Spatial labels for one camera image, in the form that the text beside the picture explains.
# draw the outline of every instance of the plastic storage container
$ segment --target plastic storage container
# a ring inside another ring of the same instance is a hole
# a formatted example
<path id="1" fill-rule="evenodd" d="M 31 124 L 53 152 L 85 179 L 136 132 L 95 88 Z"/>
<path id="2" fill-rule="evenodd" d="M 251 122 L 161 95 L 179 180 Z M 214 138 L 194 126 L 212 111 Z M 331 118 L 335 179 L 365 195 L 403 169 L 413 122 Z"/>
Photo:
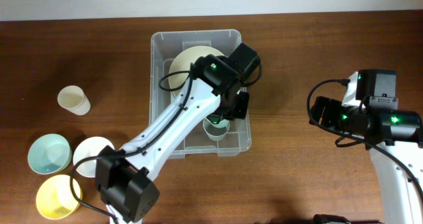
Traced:
<path id="1" fill-rule="evenodd" d="M 160 78 L 167 75 L 173 59 L 193 46 L 211 46 L 229 56 L 241 43 L 237 30 L 207 30 L 190 32 L 157 32 L 151 37 L 150 117 L 153 123 L 173 101 L 170 92 L 159 88 Z M 219 156 L 235 156 L 251 146 L 250 120 L 231 121 L 230 129 L 221 141 L 212 141 L 203 129 L 202 121 L 173 151 L 170 159 L 183 159 L 187 154 L 217 153 Z"/>

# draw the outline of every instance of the white bowl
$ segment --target white bowl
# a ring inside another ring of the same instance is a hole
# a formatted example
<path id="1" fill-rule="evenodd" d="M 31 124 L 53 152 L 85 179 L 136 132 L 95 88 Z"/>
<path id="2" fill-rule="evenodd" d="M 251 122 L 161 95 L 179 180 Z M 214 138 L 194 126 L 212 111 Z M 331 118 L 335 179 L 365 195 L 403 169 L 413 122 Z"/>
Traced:
<path id="1" fill-rule="evenodd" d="M 106 146 L 114 149 L 112 142 L 104 137 L 90 137 L 84 140 L 75 150 L 73 165 L 76 165 L 81 159 L 98 155 Z M 77 172 L 87 178 L 94 178 L 96 164 L 96 160 L 87 161 L 77 168 Z"/>
<path id="2" fill-rule="evenodd" d="M 191 63 L 195 63 L 199 57 L 208 56 L 223 56 L 223 53 L 215 48 L 209 46 L 194 46 L 181 52 L 172 62 L 169 73 L 177 71 L 189 71 Z M 169 77 L 169 86 L 171 89 L 177 88 L 183 84 L 187 78 L 187 73 L 180 73 Z M 173 96 L 177 96 L 180 90 L 174 91 Z"/>

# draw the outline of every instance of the wooden table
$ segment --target wooden table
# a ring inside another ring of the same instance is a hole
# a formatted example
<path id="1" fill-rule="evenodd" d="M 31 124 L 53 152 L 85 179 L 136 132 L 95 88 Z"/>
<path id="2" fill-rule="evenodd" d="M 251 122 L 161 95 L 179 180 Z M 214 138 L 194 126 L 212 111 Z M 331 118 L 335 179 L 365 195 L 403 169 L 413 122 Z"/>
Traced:
<path id="1" fill-rule="evenodd" d="M 220 28 L 239 30 L 264 65 L 250 89 L 252 147 L 237 157 L 167 161 L 145 223 L 286 224 L 316 213 L 383 219 L 368 152 L 337 149 L 335 136 L 308 124 L 305 101 L 322 80 L 392 69 L 399 108 L 422 113 L 423 11 L 1 22 L 2 223 L 107 223 L 84 207 L 60 221 L 38 214 L 35 196 L 51 175 L 31 171 L 30 145 L 58 133 L 73 150 L 96 135 L 119 148 L 148 125 L 151 35 Z M 66 85 L 85 90 L 87 115 L 59 107 Z M 318 93 L 342 100 L 344 91 L 327 85 Z M 103 208 L 94 179 L 77 180 L 84 200 Z"/>

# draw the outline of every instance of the black cable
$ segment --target black cable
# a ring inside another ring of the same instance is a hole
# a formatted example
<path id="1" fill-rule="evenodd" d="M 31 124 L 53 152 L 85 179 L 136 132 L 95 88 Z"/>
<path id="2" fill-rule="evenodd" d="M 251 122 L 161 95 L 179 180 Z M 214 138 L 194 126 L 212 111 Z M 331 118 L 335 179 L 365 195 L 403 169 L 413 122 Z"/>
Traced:
<path id="1" fill-rule="evenodd" d="M 172 75 L 177 75 L 177 74 L 180 74 L 180 73 L 189 73 L 190 71 L 177 71 L 177 72 L 173 72 L 173 73 L 170 73 L 170 74 L 168 74 L 168 75 L 165 75 L 163 78 L 161 78 L 160 79 L 160 81 L 159 81 L 159 88 L 160 89 L 162 89 L 162 90 L 164 90 L 164 91 L 169 91 L 169 92 L 173 92 L 173 91 L 178 91 L 178 90 L 180 90 L 184 85 L 185 85 L 185 82 L 183 82 L 180 86 L 178 86 L 178 87 L 176 87 L 176 88 L 173 88 L 173 89 L 166 89 L 166 88 L 164 88 L 163 86 L 161 86 L 161 83 L 165 80 L 165 79 L 167 79 L 167 78 L 169 78 L 170 76 L 172 76 Z"/>
<path id="2" fill-rule="evenodd" d="M 358 113 L 360 113 L 360 114 L 364 114 L 363 113 L 363 103 L 365 102 L 365 100 L 368 98 L 368 97 L 371 97 L 371 94 L 367 94 L 367 95 L 365 95 L 364 96 L 364 98 L 362 98 L 362 100 L 360 101 L 360 105 L 358 106 Z"/>
<path id="3" fill-rule="evenodd" d="M 336 139 L 335 141 L 335 145 L 338 148 L 345 148 L 345 147 L 351 147 L 351 146 L 355 146 L 358 144 L 361 144 L 361 142 L 359 141 L 353 141 L 353 142 L 349 142 L 349 143 L 345 143 L 345 144 L 339 144 L 343 139 L 345 139 L 345 137 L 339 137 L 338 139 Z"/>
<path id="4" fill-rule="evenodd" d="M 258 64 L 258 75 L 257 75 L 257 78 L 253 81 L 253 82 L 246 82 L 246 81 L 243 81 L 243 83 L 242 83 L 242 87 L 249 87 L 249 86 L 251 86 L 251 85 L 253 85 L 253 84 L 255 84 L 255 83 L 257 83 L 257 81 L 259 81 L 260 80 L 260 78 L 262 77 L 262 64 L 261 63 L 259 63 Z"/>
<path id="5" fill-rule="evenodd" d="M 413 173 L 410 171 L 410 169 L 408 169 L 408 167 L 406 165 L 404 165 L 400 160 L 398 160 L 395 156 L 393 156 L 392 154 L 390 154 L 386 150 L 378 147 L 377 145 L 373 145 L 373 144 L 370 144 L 370 143 L 364 141 L 364 139 L 361 139 L 361 138 L 358 138 L 358 137 L 354 137 L 352 135 L 348 135 L 348 134 L 345 134 L 345 133 L 341 133 L 341 132 L 337 132 L 337 131 L 332 131 L 332 130 L 330 130 L 330 129 L 328 129 L 328 128 L 322 126 L 322 125 L 320 125 L 313 118 L 313 116 L 311 115 L 310 100 L 311 100 L 311 96 L 313 95 L 313 93 L 315 92 L 315 90 L 317 88 L 319 88 L 321 85 L 323 85 L 325 83 L 340 83 L 340 84 L 346 86 L 346 85 L 348 85 L 349 82 L 350 82 L 349 79 L 329 79 L 329 80 L 320 82 L 313 89 L 311 89 L 311 91 L 309 93 L 309 96 L 307 97 L 307 114 L 309 115 L 310 122 L 313 125 L 317 126 L 318 128 L 321 128 L 322 130 L 325 130 L 325 131 L 330 132 L 332 134 L 339 135 L 340 137 L 344 137 L 344 138 L 350 138 L 350 139 L 353 139 L 353 140 L 355 140 L 357 142 L 364 143 L 365 145 L 368 145 L 369 147 L 374 148 L 376 151 L 384 154 L 386 157 L 388 157 L 389 159 L 391 159 L 393 162 L 395 162 L 397 165 L 399 165 L 406 172 L 406 174 L 408 175 L 408 177 L 410 177 L 410 181 L 414 184 L 414 187 L 416 188 L 417 193 L 420 196 L 420 201 L 423 204 L 423 190 L 422 190 L 422 187 L 418 183 L 418 179 L 415 177 L 415 175 L 413 175 Z"/>
<path id="6" fill-rule="evenodd" d="M 93 157 L 87 157 L 87 158 L 81 159 L 72 168 L 71 175 L 70 175 L 70 182 L 69 182 L 70 187 L 71 187 L 71 193 L 72 193 L 73 198 L 75 198 L 81 205 L 83 205 L 83 206 L 85 206 L 85 207 L 87 207 L 87 208 L 89 208 L 93 211 L 97 211 L 101 214 L 104 214 L 104 215 L 111 217 L 113 219 L 113 222 L 115 222 L 115 224 L 118 224 L 118 218 L 113 213 L 110 213 L 108 211 L 104 211 L 103 209 L 100 209 L 98 207 L 90 205 L 90 204 L 84 202 L 83 200 L 81 200 L 77 197 L 75 190 L 73 189 L 73 179 L 75 178 L 76 170 L 81 164 L 83 164 L 87 161 L 93 161 L 93 160 L 99 160 L 99 159 L 123 159 L 123 158 L 126 158 L 126 157 L 131 157 L 131 156 L 143 153 L 150 146 L 152 146 L 170 128 L 170 126 L 173 124 L 173 122 L 179 117 L 180 113 L 185 109 L 185 105 L 188 102 L 188 98 L 190 96 L 191 89 L 192 89 L 193 78 L 192 78 L 192 76 L 190 76 L 189 71 L 179 71 L 179 72 L 188 73 L 189 80 L 190 80 L 189 84 L 188 84 L 188 90 L 186 91 L 186 96 L 185 96 L 184 100 L 182 101 L 181 104 L 179 104 L 178 111 L 171 118 L 171 120 L 168 122 L 168 124 L 159 132 L 159 134 L 157 134 L 151 141 L 149 141 L 143 147 L 138 147 L 137 150 L 135 150 L 135 151 L 132 151 L 132 152 L 129 152 L 129 153 L 124 153 L 124 154 L 119 154 L 119 155 L 97 155 L 97 156 L 93 156 Z M 177 73 L 171 73 L 171 74 L 167 75 L 166 77 L 170 77 L 170 76 L 176 75 L 176 74 Z"/>

